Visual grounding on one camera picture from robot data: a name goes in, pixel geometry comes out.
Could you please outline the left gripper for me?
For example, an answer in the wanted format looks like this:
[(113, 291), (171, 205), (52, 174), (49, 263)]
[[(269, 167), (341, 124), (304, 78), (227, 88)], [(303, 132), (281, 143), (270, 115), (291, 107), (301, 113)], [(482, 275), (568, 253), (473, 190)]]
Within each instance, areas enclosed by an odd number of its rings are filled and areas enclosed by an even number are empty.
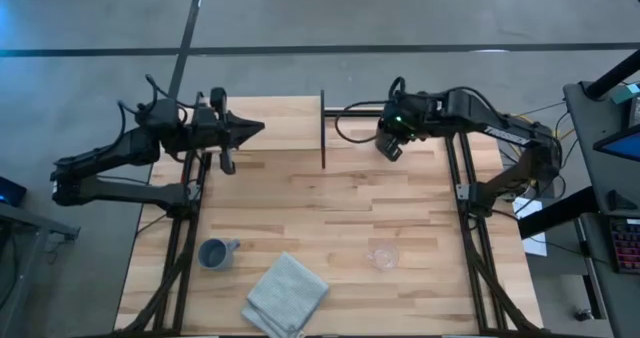
[(224, 88), (212, 88), (208, 98), (199, 92), (192, 111), (189, 130), (193, 147), (220, 148), (220, 168), (225, 174), (233, 175), (236, 173), (236, 168), (232, 161), (231, 148), (238, 149), (261, 132), (265, 124), (235, 115), (230, 116), (229, 113), (227, 93)]

